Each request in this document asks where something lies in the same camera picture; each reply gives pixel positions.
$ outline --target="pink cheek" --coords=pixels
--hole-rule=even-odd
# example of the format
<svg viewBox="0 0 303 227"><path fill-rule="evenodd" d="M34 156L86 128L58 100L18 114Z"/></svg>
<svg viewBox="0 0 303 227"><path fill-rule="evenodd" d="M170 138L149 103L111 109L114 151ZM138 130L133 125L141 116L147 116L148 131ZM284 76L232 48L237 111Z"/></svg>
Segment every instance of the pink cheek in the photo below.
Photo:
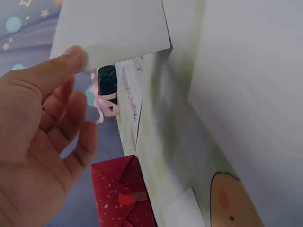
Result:
<svg viewBox="0 0 303 227"><path fill-rule="evenodd" d="M226 191L220 190L218 193L218 201L219 205L223 210L227 210L229 208L229 199Z"/></svg>

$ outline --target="white paper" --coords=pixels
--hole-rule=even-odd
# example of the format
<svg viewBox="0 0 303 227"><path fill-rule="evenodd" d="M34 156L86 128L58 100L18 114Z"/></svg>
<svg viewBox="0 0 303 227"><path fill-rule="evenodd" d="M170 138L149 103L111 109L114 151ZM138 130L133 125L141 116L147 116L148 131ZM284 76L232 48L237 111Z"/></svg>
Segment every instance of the white paper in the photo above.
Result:
<svg viewBox="0 0 303 227"><path fill-rule="evenodd" d="M51 58L79 45L85 70L170 48L161 0L64 0Z"/></svg>
<svg viewBox="0 0 303 227"><path fill-rule="evenodd" d="M205 227L192 188L170 204L163 215L166 227Z"/></svg>
<svg viewBox="0 0 303 227"><path fill-rule="evenodd" d="M264 226L303 216L303 2L207 2L189 100Z"/></svg>

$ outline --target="finger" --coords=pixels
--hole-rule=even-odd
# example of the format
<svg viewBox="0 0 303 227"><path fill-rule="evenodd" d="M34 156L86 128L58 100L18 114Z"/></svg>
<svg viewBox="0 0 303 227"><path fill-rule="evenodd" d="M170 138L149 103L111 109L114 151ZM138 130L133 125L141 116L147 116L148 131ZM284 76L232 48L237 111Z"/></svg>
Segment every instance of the finger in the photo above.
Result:
<svg viewBox="0 0 303 227"><path fill-rule="evenodd" d="M42 97L46 97L71 80L74 74L83 68L85 59L83 49L73 46L60 57L15 73L14 79L34 86L41 92Z"/></svg>
<svg viewBox="0 0 303 227"><path fill-rule="evenodd" d="M48 133L62 118L74 87L74 79L57 88L47 99L41 113L40 128Z"/></svg>
<svg viewBox="0 0 303 227"><path fill-rule="evenodd" d="M76 149L63 161L75 182L90 165L97 151L97 128L94 122L84 122Z"/></svg>
<svg viewBox="0 0 303 227"><path fill-rule="evenodd" d="M56 151L62 151L74 140L86 117L86 97L82 92L74 92L67 105L65 116L47 134Z"/></svg>

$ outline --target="pink bow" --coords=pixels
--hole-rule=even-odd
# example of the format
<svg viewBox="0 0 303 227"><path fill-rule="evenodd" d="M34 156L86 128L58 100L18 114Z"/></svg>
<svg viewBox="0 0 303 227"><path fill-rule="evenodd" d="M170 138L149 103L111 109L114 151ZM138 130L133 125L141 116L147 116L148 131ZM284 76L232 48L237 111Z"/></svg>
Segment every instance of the pink bow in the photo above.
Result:
<svg viewBox="0 0 303 227"><path fill-rule="evenodd" d="M103 123L105 117L115 117L120 113L120 108L110 100L117 98L117 92L110 95L99 95L98 77L95 73L91 74L92 86L90 91L95 95L94 105L98 109L100 118L97 123Z"/></svg>

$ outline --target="red origami envelope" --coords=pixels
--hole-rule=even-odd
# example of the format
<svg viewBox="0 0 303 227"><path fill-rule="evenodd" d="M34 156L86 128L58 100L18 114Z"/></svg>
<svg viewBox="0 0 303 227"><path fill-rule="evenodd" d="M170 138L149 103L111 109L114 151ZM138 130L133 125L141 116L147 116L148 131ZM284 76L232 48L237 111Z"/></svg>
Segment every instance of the red origami envelope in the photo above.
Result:
<svg viewBox="0 0 303 227"><path fill-rule="evenodd" d="M156 227L136 156L91 165L102 227Z"/></svg>

